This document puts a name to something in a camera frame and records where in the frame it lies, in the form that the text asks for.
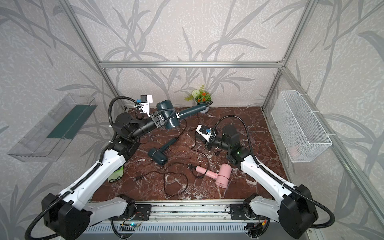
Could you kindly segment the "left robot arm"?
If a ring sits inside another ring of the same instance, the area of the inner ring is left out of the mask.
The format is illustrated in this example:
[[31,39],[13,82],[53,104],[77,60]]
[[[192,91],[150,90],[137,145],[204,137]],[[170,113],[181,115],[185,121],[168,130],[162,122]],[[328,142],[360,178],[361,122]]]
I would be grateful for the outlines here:
[[[148,116],[145,119],[134,119],[129,113],[122,113],[113,118],[114,103],[127,100],[143,110]],[[42,212],[30,223],[24,238],[33,240],[32,231],[39,221],[54,231],[54,234],[44,236],[44,240],[61,237],[65,240],[75,240],[88,227],[117,216],[133,216],[135,201],[127,196],[116,197],[92,207],[89,199],[96,190],[122,167],[140,146],[140,138],[155,129],[165,127],[171,129],[178,126],[179,115],[170,100],[157,103],[157,111],[150,112],[150,101],[143,102],[117,96],[110,101],[108,120],[113,136],[105,146],[99,160],[93,164],[75,182],[56,195],[48,194],[42,200]]]

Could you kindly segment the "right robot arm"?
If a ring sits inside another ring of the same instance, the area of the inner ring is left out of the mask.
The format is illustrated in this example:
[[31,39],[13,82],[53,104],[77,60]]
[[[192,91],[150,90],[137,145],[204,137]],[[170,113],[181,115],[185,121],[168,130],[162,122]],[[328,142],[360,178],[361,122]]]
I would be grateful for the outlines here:
[[325,229],[335,223],[334,213],[314,200],[306,186],[296,186],[285,180],[256,157],[247,126],[244,127],[247,146],[240,143],[235,126],[227,125],[220,133],[217,127],[218,123],[212,128],[198,125],[195,135],[208,150],[212,147],[225,150],[233,165],[256,180],[272,196],[272,199],[256,196],[248,201],[251,218],[264,216],[274,220],[294,239],[299,239],[308,229]]

